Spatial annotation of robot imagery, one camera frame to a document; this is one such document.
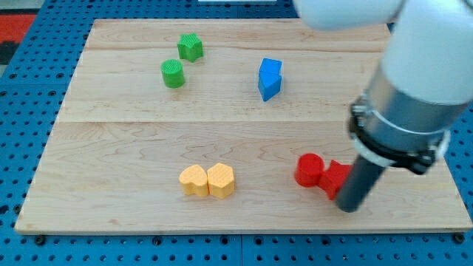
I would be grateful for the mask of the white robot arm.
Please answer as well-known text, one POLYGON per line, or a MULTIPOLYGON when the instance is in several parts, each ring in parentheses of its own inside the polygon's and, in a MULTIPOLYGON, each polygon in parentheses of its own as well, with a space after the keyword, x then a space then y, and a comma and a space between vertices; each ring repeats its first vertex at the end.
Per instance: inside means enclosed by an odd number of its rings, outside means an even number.
POLYGON ((336 204, 353 212, 386 168, 424 174, 447 150, 452 124, 472 104, 472 3, 298 0, 294 7, 315 30, 395 25, 369 86, 350 107, 358 157, 336 204))

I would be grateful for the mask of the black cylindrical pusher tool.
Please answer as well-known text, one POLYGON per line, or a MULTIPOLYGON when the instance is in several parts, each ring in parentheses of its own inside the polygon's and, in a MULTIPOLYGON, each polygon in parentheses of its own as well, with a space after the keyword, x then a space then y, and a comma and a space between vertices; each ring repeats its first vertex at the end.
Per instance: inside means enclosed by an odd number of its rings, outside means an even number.
POLYGON ((385 169, 358 155, 336 195, 337 207, 347 213, 357 211, 385 169))

